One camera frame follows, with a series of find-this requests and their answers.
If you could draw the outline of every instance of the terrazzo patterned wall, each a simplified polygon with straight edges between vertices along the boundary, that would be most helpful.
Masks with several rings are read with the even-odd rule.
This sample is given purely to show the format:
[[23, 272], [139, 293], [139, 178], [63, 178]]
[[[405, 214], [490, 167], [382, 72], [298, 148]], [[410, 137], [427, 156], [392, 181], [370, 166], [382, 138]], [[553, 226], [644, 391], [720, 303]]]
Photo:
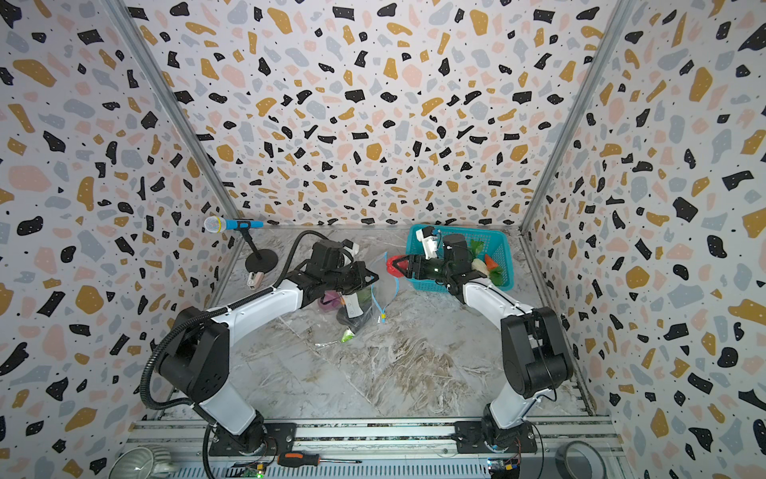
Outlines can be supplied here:
[[766, 477], [765, 21], [638, 2], [530, 234], [637, 477]]
[[129, 5], [242, 215], [518, 222], [614, 2]]
[[231, 243], [201, 232], [218, 202], [100, 4], [0, 15], [0, 477], [105, 477]]

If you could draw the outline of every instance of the orange carrot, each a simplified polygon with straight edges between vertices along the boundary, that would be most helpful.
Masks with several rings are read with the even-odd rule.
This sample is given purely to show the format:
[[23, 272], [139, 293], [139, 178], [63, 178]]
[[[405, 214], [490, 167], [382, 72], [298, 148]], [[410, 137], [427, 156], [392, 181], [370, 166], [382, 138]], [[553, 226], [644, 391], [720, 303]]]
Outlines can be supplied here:
[[486, 264], [486, 269], [488, 269], [490, 271], [495, 269], [496, 267], [500, 266], [488, 254], [484, 255], [484, 264]]

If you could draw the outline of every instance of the basket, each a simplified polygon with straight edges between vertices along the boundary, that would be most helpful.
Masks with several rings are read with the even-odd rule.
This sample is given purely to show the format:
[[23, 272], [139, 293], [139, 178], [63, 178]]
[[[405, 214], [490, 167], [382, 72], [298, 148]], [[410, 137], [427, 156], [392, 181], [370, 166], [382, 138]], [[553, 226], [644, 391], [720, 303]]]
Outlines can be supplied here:
[[[431, 225], [414, 225], [410, 228], [410, 234], [407, 238], [407, 254], [425, 254], [423, 245], [415, 237], [415, 232]], [[498, 286], [503, 291], [513, 289], [513, 261], [511, 257], [511, 248], [508, 246], [508, 238], [502, 231], [476, 229], [476, 228], [458, 228], [450, 226], [433, 225], [435, 231], [440, 231], [440, 239], [445, 235], [457, 233], [466, 237], [466, 242], [470, 245], [471, 240], [483, 241], [484, 248], [481, 251], [480, 259], [484, 259], [484, 254], [492, 257], [497, 264], [502, 267], [502, 284]], [[444, 258], [444, 246], [439, 240], [439, 249], [437, 250], [439, 258]], [[436, 293], [447, 293], [447, 287], [436, 284], [433, 280], [410, 280], [412, 287], [420, 291], [433, 291]]]

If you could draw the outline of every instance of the roll of tape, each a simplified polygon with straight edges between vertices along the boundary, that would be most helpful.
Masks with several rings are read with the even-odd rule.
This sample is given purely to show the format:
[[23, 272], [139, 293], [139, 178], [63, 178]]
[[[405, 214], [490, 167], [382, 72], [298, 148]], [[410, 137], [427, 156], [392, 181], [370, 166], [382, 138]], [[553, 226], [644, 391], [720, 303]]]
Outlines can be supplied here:
[[556, 469], [564, 479], [606, 479], [607, 466], [590, 444], [572, 441], [556, 451]]

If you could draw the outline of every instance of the screwdriver handle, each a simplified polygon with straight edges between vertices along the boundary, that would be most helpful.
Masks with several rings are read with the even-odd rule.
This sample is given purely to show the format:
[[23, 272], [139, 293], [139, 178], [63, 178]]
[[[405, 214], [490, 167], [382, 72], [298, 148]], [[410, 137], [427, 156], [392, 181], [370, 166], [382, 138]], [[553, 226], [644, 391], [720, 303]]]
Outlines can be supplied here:
[[318, 466], [319, 454], [304, 454], [302, 452], [283, 452], [277, 459], [277, 464], [285, 468], [301, 466]]

